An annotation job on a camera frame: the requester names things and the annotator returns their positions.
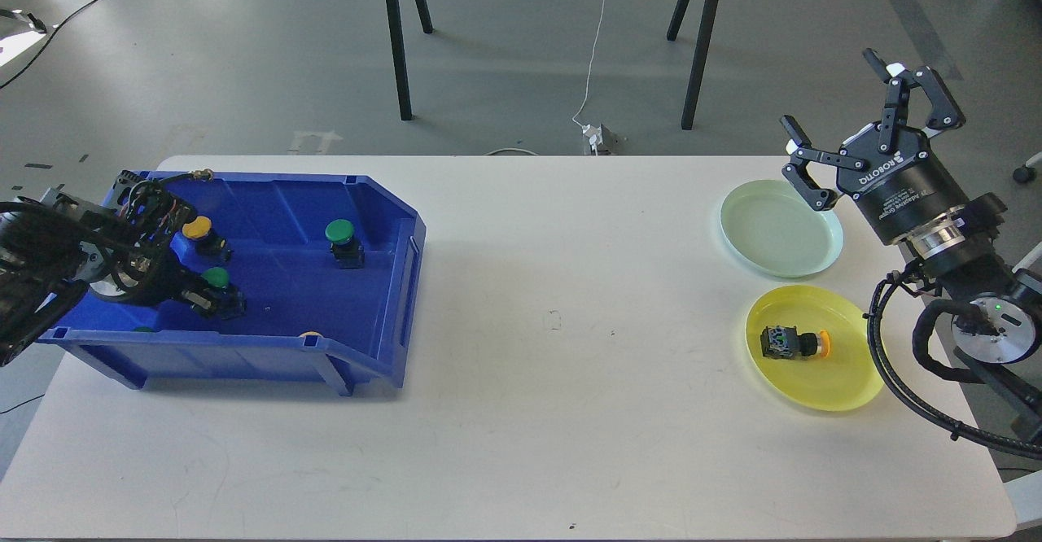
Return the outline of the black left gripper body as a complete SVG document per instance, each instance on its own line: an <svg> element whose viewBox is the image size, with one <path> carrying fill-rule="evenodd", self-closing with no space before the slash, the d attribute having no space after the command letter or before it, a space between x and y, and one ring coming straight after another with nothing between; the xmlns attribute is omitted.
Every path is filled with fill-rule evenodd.
<svg viewBox="0 0 1042 542"><path fill-rule="evenodd" d="M204 278L183 266L175 250L168 247L150 260L147 271L135 285L124 282L124 286L128 290L116 294L116 304L156 306L168 300L187 302L187 294L200 294L204 290Z"/></svg>

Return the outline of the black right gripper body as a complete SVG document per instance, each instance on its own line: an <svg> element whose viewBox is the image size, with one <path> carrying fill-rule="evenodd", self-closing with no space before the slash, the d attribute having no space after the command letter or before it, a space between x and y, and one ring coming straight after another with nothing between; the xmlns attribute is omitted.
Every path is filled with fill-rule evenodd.
<svg viewBox="0 0 1042 542"><path fill-rule="evenodd" d="M900 126L894 145L887 151L879 146L878 123L846 139L841 149L865 168L841 168L837 186L855 200L882 244L897 244L942 213L969 202L920 129Z"/></svg>

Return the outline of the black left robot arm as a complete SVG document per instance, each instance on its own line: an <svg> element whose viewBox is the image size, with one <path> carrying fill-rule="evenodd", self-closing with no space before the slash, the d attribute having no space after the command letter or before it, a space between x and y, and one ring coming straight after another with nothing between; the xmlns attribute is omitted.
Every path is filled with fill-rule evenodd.
<svg viewBox="0 0 1042 542"><path fill-rule="evenodd" d="M88 294L111 304L187 304L204 318L245 311L242 291L219 268L183 266L175 235L197 242L204 256L230 258L208 220L170 186L208 181L210 170L148 178L123 171L104 203L59 190L42 199L2 204L2 363L8 364L55 326Z"/></svg>

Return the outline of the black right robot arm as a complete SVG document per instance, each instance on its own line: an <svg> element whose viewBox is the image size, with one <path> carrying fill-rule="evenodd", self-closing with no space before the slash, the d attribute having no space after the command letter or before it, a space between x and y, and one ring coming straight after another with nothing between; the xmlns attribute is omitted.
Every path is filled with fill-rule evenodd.
<svg viewBox="0 0 1042 542"><path fill-rule="evenodd" d="M904 270L882 279L865 316L869 353L891 392L952 439L1037 460L1040 390L1011 365L1040 349L1040 276L1009 266L994 248L1004 202L993 193L971 199L931 149L933 137L966 120L943 78L927 66L887 63L874 49L863 56L887 88L880 119L827 152L782 116L790 157L782 174L811 210L830 211L848 196L882 244L907 247ZM1014 437L953 419L900 378L882 344L883 312L899 289L931 295L909 340L916 362L938 378L990 387L1016 411Z"/></svg>

